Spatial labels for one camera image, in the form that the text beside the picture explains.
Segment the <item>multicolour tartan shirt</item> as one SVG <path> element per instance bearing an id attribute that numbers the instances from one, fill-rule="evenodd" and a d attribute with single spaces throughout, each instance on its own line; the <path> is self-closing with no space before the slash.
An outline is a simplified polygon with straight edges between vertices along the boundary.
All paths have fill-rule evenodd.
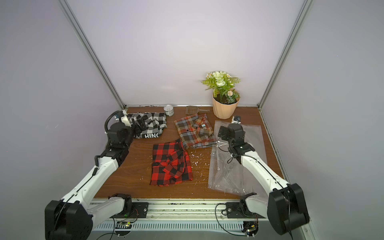
<path id="1" fill-rule="evenodd" d="M 194 114 L 174 121 L 183 147 L 186 149 L 209 148 L 217 143 L 214 128 L 207 114 Z"/>

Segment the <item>black white checked shirt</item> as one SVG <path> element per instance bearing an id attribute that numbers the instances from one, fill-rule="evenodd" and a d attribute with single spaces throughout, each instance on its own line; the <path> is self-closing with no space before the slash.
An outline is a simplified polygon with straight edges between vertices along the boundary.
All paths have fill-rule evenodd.
<path id="1" fill-rule="evenodd" d="M 130 123 L 134 123 L 137 139 L 159 138 L 167 128 L 165 113 L 133 113 L 127 114 Z"/>

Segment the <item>clear plastic vacuum bag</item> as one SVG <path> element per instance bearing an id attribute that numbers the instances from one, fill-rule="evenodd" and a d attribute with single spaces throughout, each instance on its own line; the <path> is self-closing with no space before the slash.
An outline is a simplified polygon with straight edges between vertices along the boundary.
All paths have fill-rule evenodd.
<path id="1" fill-rule="evenodd" d="M 211 190 L 237 196 L 256 193 L 261 199 L 266 200 L 268 195 L 261 184 L 237 160 L 231 160 L 228 141 L 218 137 L 220 127 L 228 127 L 229 124 L 215 121 L 214 135 L 217 143 L 211 151 L 208 187 Z"/>

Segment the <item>red black checked shirt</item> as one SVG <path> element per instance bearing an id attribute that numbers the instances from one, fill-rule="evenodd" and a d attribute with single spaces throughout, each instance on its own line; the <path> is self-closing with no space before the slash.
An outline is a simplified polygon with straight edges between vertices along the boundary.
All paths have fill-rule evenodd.
<path id="1" fill-rule="evenodd" d="M 190 157 L 181 139 L 153 146 L 153 186 L 169 186 L 194 179 Z"/>

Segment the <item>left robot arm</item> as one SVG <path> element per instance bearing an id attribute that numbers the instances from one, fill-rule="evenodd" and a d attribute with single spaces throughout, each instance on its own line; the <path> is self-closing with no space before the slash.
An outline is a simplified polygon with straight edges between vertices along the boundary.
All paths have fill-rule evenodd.
<path id="1" fill-rule="evenodd" d="M 107 179 L 123 164 L 136 137 L 135 123 L 123 111 L 112 113 L 104 124 L 107 144 L 88 174 L 63 198 L 45 208 L 47 240 L 86 240 L 91 231 L 114 216 L 139 217 L 132 197 L 115 194 L 92 207 L 91 202 Z"/>

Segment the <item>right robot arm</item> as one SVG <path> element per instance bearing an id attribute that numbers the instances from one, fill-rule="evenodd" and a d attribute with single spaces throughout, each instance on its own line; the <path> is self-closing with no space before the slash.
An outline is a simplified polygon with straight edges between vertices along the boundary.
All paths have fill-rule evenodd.
<path id="1" fill-rule="evenodd" d="M 260 158 L 255 148 L 245 142 L 245 131 L 240 124 L 220 127 L 218 137 L 228 142 L 231 159 L 248 169 L 268 194 L 266 204 L 258 200 L 255 194 L 247 196 L 246 210 L 267 218 L 279 235 L 291 233 L 310 222 L 302 188 L 281 178 Z"/>

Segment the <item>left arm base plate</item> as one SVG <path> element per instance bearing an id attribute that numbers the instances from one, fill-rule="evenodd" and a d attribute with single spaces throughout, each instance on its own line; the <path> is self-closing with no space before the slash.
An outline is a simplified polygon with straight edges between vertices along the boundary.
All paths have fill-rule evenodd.
<path id="1" fill-rule="evenodd" d="M 145 219 L 147 217 L 148 210 L 149 210 L 148 202 L 133 202 L 131 203 L 128 210 L 123 210 L 119 214 L 119 218 Z"/>

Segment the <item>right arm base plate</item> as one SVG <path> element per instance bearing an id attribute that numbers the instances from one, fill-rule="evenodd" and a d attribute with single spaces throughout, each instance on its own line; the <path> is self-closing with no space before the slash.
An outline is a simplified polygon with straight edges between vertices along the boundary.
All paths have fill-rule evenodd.
<path id="1" fill-rule="evenodd" d="M 227 202 L 221 214 L 229 219 L 257 219 L 258 215 L 252 213 L 245 202 Z"/>

